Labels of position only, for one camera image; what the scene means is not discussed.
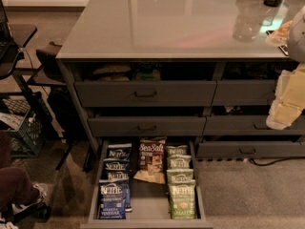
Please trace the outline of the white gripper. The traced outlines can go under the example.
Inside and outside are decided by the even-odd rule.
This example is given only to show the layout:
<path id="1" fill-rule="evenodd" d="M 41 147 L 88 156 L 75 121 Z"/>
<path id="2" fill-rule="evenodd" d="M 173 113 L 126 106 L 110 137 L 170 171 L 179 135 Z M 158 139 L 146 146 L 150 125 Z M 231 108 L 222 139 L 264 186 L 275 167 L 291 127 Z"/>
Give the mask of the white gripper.
<path id="1" fill-rule="evenodd" d="M 265 42 L 273 47 L 288 43 L 293 21 L 282 24 L 267 36 Z M 266 118 L 266 125 L 274 130 L 290 127 L 305 108 L 305 64 L 299 63 L 292 72 L 283 71 L 278 79 L 276 100 L 273 101 Z"/>

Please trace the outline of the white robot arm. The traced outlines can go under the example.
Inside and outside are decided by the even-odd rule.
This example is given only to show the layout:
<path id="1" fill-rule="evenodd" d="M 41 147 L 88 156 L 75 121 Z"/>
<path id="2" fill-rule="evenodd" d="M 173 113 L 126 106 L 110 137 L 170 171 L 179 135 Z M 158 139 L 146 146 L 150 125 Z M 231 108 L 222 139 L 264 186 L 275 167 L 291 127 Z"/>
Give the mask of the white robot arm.
<path id="1" fill-rule="evenodd" d="M 281 25 L 266 39 L 270 46 L 286 46 L 288 56 L 298 65 L 292 72 L 283 70 L 277 80 L 266 125 L 275 130 L 290 127 L 305 109 L 305 7 L 292 21 Z"/>

